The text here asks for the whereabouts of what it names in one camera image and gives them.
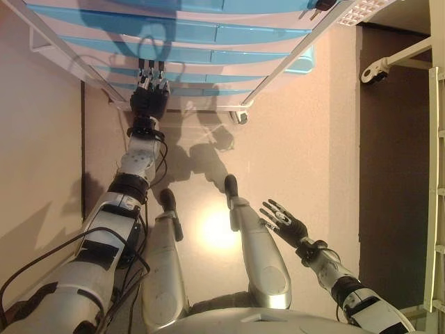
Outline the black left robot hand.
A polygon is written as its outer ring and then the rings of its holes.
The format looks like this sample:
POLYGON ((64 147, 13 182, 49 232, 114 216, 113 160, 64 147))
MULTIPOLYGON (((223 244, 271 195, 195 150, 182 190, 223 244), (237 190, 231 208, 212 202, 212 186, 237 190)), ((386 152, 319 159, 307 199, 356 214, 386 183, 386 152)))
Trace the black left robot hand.
POLYGON ((164 76, 164 62, 138 59, 138 84, 130 98, 137 116, 162 119, 170 98, 170 85, 164 76))

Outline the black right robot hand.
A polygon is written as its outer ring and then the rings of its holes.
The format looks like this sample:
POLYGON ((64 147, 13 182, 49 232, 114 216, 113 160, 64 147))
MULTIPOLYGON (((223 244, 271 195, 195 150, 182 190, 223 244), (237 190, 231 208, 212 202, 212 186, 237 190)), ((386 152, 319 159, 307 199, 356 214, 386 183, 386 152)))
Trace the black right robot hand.
POLYGON ((268 199, 262 202, 259 211, 266 217, 260 221, 281 237, 288 245, 297 249, 308 238, 306 225, 278 202, 268 199))

